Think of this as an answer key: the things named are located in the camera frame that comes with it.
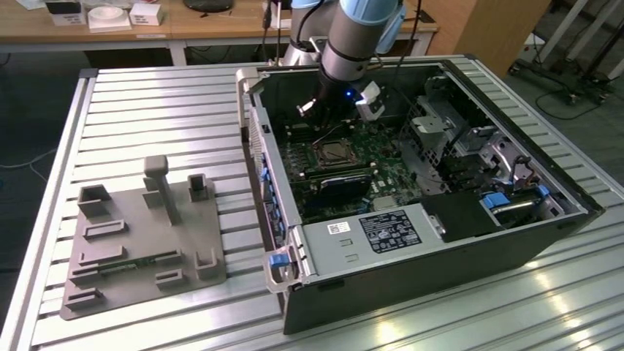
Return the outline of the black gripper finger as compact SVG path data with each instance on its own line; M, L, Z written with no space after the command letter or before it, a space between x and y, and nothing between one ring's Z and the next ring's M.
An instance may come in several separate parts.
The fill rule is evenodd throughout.
M328 109L325 114L325 126L328 132L332 132L343 124L344 109L340 107L332 107Z
M316 143L321 138L320 133L325 127L325 110L323 104L316 99L312 99L303 105L297 105L296 109L305 123L315 131L313 142Z

